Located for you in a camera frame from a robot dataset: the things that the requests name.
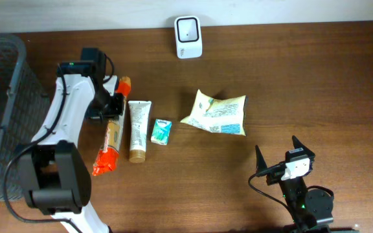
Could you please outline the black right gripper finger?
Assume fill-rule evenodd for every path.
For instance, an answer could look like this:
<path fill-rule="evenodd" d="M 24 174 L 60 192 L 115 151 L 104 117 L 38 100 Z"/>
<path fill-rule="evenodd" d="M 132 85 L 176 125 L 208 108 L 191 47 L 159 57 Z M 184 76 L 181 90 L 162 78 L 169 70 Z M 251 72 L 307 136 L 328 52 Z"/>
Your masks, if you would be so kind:
<path fill-rule="evenodd" d="M 295 135 L 292 136 L 293 146 L 295 149 L 302 148 L 309 156 L 314 156 L 314 152 L 308 149 Z"/>
<path fill-rule="evenodd" d="M 267 170 L 267 164 L 264 160 L 264 157 L 258 145 L 255 146 L 255 152 L 256 152 L 256 173 L 255 175 L 257 177 L 261 177 L 265 175 L 265 171 Z"/>

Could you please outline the white conditioner tube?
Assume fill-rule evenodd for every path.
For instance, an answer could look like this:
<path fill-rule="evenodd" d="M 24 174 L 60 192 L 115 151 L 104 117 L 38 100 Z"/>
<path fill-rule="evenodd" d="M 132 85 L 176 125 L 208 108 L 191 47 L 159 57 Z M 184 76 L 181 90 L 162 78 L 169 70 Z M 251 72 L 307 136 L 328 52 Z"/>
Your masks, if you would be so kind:
<path fill-rule="evenodd" d="M 132 163 L 142 163 L 146 160 L 146 137 L 152 102 L 131 100 L 128 104 L 131 119 L 129 160 Z"/>

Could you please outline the orange spaghetti packet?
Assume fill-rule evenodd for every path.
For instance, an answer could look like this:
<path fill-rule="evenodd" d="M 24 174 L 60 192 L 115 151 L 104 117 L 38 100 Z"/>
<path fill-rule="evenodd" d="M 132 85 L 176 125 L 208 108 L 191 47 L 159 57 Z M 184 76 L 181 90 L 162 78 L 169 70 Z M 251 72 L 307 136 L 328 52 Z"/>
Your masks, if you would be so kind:
<path fill-rule="evenodd" d="M 120 145 L 124 129 L 126 114 L 126 103 L 131 91 L 131 79 L 129 76 L 117 78 L 118 87 L 114 88 L 114 94 L 122 96 L 122 114 L 107 122 L 104 145 L 100 147 L 95 162 L 93 164 L 93 176 L 99 176 L 103 173 L 112 172 L 117 168 L 117 162 L 120 154 Z"/>

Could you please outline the yellow wiper sheet pack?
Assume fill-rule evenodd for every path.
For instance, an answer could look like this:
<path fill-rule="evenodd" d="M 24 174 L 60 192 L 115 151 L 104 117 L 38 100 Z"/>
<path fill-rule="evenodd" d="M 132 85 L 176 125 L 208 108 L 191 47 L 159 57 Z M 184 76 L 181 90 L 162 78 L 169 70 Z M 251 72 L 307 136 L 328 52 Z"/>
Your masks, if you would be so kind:
<path fill-rule="evenodd" d="M 246 136 L 243 126 L 246 100 L 245 95 L 218 100 L 198 89 L 192 110 L 181 123 L 210 133 Z"/>

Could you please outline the green Kleenex tissue pack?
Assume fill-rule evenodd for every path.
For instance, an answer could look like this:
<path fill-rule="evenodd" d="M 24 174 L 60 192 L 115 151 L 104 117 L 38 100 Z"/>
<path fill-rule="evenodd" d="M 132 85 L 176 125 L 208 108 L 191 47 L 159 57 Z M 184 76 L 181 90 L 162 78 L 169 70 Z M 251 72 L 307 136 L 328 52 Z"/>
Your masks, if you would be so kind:
<path fill-rule="evenodd" d="M 167 145 L 170 138 L 172 122 L 156 119 L 152 130 L 151 142 L 160 145 Z"/>

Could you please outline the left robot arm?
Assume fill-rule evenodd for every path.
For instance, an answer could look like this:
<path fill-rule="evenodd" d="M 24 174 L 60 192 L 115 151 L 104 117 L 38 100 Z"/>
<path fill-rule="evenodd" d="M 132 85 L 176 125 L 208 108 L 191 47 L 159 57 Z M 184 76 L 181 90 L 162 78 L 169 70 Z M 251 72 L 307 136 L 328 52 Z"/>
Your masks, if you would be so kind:
<path fill-rule="evenodd" d="M 91 176 L 78 151 L 85 119 L 116 120 L 124 114 L 124 97 L 115 92 L 119 79 L 106 74 L 111 63 L 97 48 L 60 63 L 44 122 L 9 163 L 18 170 L 26 204 L 46 215 L 45 223 L 60 222 L 68 232 L 111 232 L 90 202 Z"/>

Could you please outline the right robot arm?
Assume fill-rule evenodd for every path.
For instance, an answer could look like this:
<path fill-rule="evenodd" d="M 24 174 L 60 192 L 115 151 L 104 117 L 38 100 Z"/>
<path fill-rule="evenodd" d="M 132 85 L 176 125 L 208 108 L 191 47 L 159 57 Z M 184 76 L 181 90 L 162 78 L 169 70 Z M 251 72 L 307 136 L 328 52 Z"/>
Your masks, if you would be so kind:
<path fill-rule="evenodd" d="M 304 177 L 313 170 L 315 154 L 296 136 L 292 136 L 292 150 L 285 153 L 285 160 L 268 167 L 262 152 L 255 146 L 256 172 L 248 179 L 249 186 L 259 194 L 281 204 L 291 215 L 293 224 L 284 232 L 330 232 L 333 223 L 334 193 L 322 186 L 306 186 Z M 284 202 L 255 188 L 254 177 L 265 177 L 267 185 L 279 184 Z"/>

